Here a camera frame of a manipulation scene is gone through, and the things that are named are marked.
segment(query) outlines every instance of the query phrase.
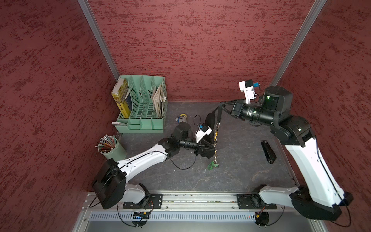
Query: red textured wall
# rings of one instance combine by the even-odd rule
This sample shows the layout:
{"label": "red textured wall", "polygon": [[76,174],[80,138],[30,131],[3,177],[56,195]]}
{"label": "red textured wall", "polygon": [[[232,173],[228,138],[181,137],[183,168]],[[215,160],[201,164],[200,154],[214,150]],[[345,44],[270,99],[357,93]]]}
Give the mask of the red textured wall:
{"label": "red textured wall", "polygon": [[[371,1],[328,0],[279,85],[294,93],[337,182],[355,200],[352,227],[371,231]],[[348,214],[337,221],[348,223]]]}
{"label": "red textured wall", "polygon": [[1,1],[0,30],[0,231],[70,231],[114,79],[77,1]]}
{"label": "red textured wall", "polygon": [[169,100],[242,98],[267,86],[313,0],[90,0],[121,75],[165,76]]}

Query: green pen holder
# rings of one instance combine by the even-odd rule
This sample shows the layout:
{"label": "green pen holder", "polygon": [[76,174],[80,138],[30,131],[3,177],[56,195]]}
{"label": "green pen holder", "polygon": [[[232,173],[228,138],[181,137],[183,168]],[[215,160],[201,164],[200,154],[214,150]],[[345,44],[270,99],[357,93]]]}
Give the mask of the green pen holder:
{"label": "green pen holder", "polygon": [[126,150],[122,147],[122,145],[119,143],[119,141],[117,141],[117,139],[115,138],[115,142],[116,142],[116,146],[113,148],[113,150],[111,150],[110,152],[101,152],[102,155],[104,155],[107,160],[109,159],[113,159],[115,162],[118,162],[120,160],[124,160],[125,157],[126,157]]}

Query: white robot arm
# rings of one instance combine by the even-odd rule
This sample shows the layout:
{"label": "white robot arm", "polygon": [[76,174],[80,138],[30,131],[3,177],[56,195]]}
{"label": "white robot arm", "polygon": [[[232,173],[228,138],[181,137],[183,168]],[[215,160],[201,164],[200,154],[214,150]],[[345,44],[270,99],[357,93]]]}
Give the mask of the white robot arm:
{"label": "white robot arm", "polygon": [[104,209],[108,209],[117,202],[132,202],[140,207],[148,204],[148,191],[141,184],[129,184],[134,176],[147,168],[164,162],[176,155],[180,148],[194,149],[194,155],[214,152],[213,144],[203,140],[212,130],[206,123],[200,125],[195,138],[190,140],[190,125],[181,122],[175,127],[170,138],[164,138],[152,148],[126,160],[114,162],[107,160],[103,165],[93,183],[94,191]]}
{"label": "white robot arm", "polygon": [[[308,121],[290,115],[292,93],[279,86],[270,86],[265,89],[261,105],[253,105],[249,102],[254,99],[255,93],[252,91],[253,86],[248,86],[253,85],[252,80],[243,84],[246,99],[220,103],[206,117],[194,140],[188,139],[190,125],[181,122],[170,138],[162,139],[147,151],[117,163],[112,159],[106,161],[93,183],[102,207],[108,209],[124,201],[144,208],[148,204],[148,191],[141,184],[127,182],[152,165],[173,157],[180,148],[192,148],[195,155],[211,158],[215,151],[213,136],[210,135],[215,125],[214,114],[218,110],[216,121],[220,123],[221,112],[224,110],[237,119],[269,126],[271,133],[290,152],[306,181],[305,186],[289,188],[261,185],[252,191],[251,202],[254,204],[251,205],[261,209],[266,204],[280,204],[295,208],[309,219],[336,220],[341,214],[339,206],[349,205],[353,200],[352,194],[343,191],[335,181],[318,149],[314,131]],[[227,105],[233,105],[233,109],[229,111]]]}
{"label": "white robot arm", "polygon": [[[249,95],[253,89],[252,80],[240,82],[240,90],[246,83],[246,99],[221,102],[217,122],[220,123],[221,111],[224,110],[237,119],[269,126],[271,133],[290,152],[306,181],[305,186],[289,188],[261,185],[252,192],[252,200],[261,206],[274,203],[294,207],[310,219],[336,220],[341,214],[339,206],[349,205],[353,196],[344,192],[335,181],[308,121],[290,114],[292,93],[283,87],[269,86],[265,89],[261,105],[253,105],[249,104],[253,97]],[[229,111],[227,105],[233,105],[233,109]]]}

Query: blue book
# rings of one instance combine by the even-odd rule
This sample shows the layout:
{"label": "blue book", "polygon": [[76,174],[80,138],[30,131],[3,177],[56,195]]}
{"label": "blue book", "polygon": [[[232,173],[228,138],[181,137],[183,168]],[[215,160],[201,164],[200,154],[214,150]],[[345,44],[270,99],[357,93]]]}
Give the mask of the blue book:
{"label": "blue book", "polygon": [[132,110],[133,109],[133,103],[131,102],[131,96],[130,96],[130,94],[126,97],[125,100],[128,103],[129,109]]}

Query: metal mounting plate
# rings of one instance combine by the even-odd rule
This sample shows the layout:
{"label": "metal mounting plate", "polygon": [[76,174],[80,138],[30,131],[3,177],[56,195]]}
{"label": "metal mounting plate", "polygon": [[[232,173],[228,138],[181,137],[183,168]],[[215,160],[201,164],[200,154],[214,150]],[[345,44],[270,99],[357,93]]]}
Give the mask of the metal mounting plate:
{"label": "metal mounting plate", "polygon": [[[237,194],[237,202],[239,209],[263,209],[263,207],[256,208],[251,203],[250,197],[244,197],[244,196],[251,196],[251,194]],[[276,204],[266,204],[265,209],[277,209]]]}
{"label": "metal mounting plate", "polygon": [[[160,209],[162,205],[162,194],[161,193],[151,193],[150,200],[153,205],[150,204],[145,209]],[[140,205],[134,204],[132,202],[124,202],[123,209],[141,209]]]}

